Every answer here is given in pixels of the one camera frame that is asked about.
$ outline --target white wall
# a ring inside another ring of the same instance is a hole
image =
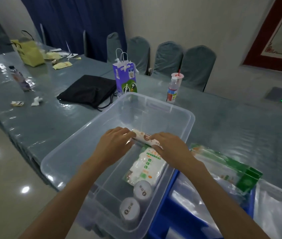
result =
[[[21,30],[36,36],[33,21],[21,0],[0,0],[0,24],[10,39],[20,38]]]
[[[282,114],[282,103],[263,99],[273,86],[282,88],[282,72],[240,65],[273,1],[239,0],[236,3],[228,24],[231,29],[221,44],[205,92]]]
[[[151,46],[151,67],[159,44],[185,49],[206,45],[219,53],[237,0],[121,0],[127,38],[142,36]]]

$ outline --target tiled floor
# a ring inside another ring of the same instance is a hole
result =
[[[17,238],[55,195],[0,129],[0,238]],[[67,239],[82,238],[99,237],[74,224]]]

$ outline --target green and white snack bag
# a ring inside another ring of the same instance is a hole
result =
[[[148,145],[144,145],[138,160],[136,160],[123,179],[130,185],[140,180],[146,180],[152,188],[155,188],[164,172],[166,162],[162,157]]]
[[[210,173],[235,185],[243,193],[250,192],[263,175],[249,165],[202,145],[191,144],[190,149],[192,155],[202,161]]]

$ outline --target white bag handle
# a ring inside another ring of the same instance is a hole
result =
[[[117,59],[116,60],[118,60],[118,54],[117,54],[117,50],[118,49],[120,49],[121,50],[121,54],[123,53],[123,51],[122,51],[122,49],[121,48],[117,48],[116,50],[115,50],[115,56],[117,57]]]
[[[128,54],[126,52],[122,52],[122,54],[120,55],[120,62],[123,62],[124,61],[124,55],[123,54],[126,54],[127,55],[127,60],[128,60]]]

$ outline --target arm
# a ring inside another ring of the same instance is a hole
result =
[[[131,141],[127,142],[135,136],[128,128],[107,131],[93,155],[19,238],[65,238],[95,180],[127,153],[133,145]]]
[[[225,239],[270,239],[213,179],[205,165],[193,157],[179,137],[161,132],[150,139],[160,142],[163,149],[156,145],[153,148],[192,182]]]

